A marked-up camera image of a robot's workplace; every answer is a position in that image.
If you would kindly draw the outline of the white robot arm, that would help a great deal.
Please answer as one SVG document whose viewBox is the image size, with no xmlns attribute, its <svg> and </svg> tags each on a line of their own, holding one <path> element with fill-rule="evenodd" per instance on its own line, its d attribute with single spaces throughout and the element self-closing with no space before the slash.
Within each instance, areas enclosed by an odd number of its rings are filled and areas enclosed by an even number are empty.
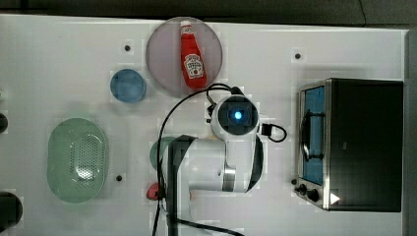
<svg viewBox="0 0 417 236">
<path fill-rule="evenodd" d="M 192 221 L 192 190 L 247 193 L 262 176 L 259 112 L 249 98 L 232 94 L 220 100 L 210 126 L 213 140 L 182 135 L 163 152 L 168 236 L 202 236 L 212 231 Z"/>
</svg>

